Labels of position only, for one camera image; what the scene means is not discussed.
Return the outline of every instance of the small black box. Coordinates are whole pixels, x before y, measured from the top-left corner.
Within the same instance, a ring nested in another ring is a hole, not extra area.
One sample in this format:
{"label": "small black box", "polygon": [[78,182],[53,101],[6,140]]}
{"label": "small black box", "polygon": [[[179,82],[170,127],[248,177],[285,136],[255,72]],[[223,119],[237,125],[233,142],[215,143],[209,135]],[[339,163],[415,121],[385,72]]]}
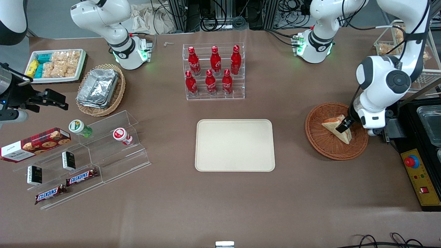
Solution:
{"label": "small black box", "polygon": [[72,153],[65,151],[61,154],[61,157],[63,158],[63,169],[66,170],[76,169],[75,156]]}
{"label": "small black box", "polygon": [[41,185],[43,182],[43,174],[41,168],[34,165],[28,166],[27,183],[32,185]]}

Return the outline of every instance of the beige tray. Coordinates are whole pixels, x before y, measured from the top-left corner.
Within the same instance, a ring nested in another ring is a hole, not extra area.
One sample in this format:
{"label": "beige tray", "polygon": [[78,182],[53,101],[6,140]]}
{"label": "beige tray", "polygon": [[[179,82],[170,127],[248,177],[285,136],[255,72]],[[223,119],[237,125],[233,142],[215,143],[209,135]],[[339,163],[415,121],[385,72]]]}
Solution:
{"label": "beige tray", "polygon": [[272,171],[276,162],[271,121],[200,120],[194,165],[198,171]]}

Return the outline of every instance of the red button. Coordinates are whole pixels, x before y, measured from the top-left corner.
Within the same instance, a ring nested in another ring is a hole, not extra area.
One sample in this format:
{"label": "red button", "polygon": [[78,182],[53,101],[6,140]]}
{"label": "red button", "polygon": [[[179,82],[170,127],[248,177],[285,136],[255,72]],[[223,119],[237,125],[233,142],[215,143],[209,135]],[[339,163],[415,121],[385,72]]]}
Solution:
{"label": "red button", "polygon": [[422,194],[429,193],[429,189],[427,187],[421,187],[421,188],[419,188],[419,190]]}
{"label": "red button", "polygon": [[411,157],[407,157],[404,159],[404,163],[407,167],[414,167],[415,166],[415,160]]}

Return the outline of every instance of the acrylic display stand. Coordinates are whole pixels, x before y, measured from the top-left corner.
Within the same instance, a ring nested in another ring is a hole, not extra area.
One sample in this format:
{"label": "acrylic display stand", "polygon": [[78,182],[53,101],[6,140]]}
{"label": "acrylic display stand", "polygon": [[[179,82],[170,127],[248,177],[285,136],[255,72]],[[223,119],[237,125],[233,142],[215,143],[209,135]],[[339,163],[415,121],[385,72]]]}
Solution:
{"label": "acrylic display stand", "polygon": [[[87,126],[93,130],[92,136],[89,138],[71,134],[72,142],[68,147],[53,149],[48,151],[46,155],[42,154],[31,158],[32,161],[30,159],[25,160],[22,163],[27,165],[20,166],[15,171],[26,174],[25,168],[29,165],[42,168],[43,184],[28,189],[28,191],[37,195],[56,188],[60,184],[65,185],[68,178],[77,176],[92,168],[97,168],[98,176],[66,187],[66,193],[37,204],[41,209],[55,207],[151,164],[146,149],[139,143],[138,134],[133,127],[137,123],[135,118],[124,110],[93,124],[88,124]],[[133,137],[130,145],[124,145],[113,138],[112,132],[117,128],[125,128]],[[76,170],[63,169],[61,152],[65,150],[74,154]],[[30,204],[34,202],[34,197],[29,200]]]}
{"label": "acrylic display stand", "polygon": [[[207,86],[205,84],[206,71],[211,69],[210,57],[211,57],[211,47],[217,46],[219,50],[219,55],[221,57],[222,65],[222,75],[214,76],[216,79],[217,94],[210,96],[207,92]],[[233,78],[233,93],[231,95],[225,95],[222,91],[222,78],[224,76],[224,70],[230,69],[231,66],[231,54],[233,53],[233,46],[238,45],[240,47],[240,55],[242,57],[242,63],[240,65],[240,70],[238,75],[231,74]],[[194,76],[196,79],[196,85],[199,90],[199,95],[196,97],[190,96],[187,87],[185,86],[185,71],[190,70],[190,65],[188,63],[188,48],[194,47],[196,55],[199,57],[199,63],[201,64],[201,74],[199,76]],[[182,50],[183,59],[183,86],[185,88],[185,94],[187,100],[238,100],[245,98],[245,44],[244,43],[214,43],[214,44],[184,44]]]}

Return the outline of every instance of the red cookie box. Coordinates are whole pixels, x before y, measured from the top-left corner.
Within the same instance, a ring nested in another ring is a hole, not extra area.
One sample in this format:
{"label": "red cookie box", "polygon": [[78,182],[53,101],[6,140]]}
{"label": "red cookie box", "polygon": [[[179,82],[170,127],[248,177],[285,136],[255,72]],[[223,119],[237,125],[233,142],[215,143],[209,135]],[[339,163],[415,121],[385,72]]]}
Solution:
{"label": "red cookie box", "polygon": [[52,128],[2,147],[0,159],[17,163],[70,142],[71,136],[68,132]]}

